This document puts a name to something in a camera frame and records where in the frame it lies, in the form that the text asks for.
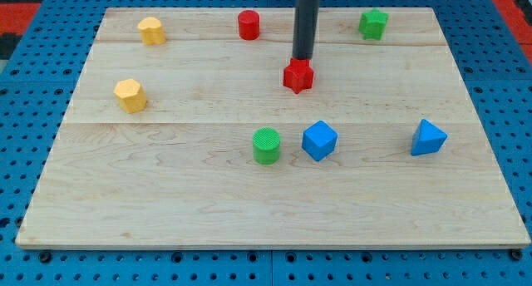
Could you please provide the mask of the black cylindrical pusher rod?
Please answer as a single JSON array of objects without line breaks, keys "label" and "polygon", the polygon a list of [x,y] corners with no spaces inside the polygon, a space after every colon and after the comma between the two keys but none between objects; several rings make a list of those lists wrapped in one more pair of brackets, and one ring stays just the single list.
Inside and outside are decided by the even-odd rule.
[{"label": "black cylindrical pusher rod", "polygon": [[292,57],[310,60],[317,30],[320,0],[296,0],[293,26]]}]

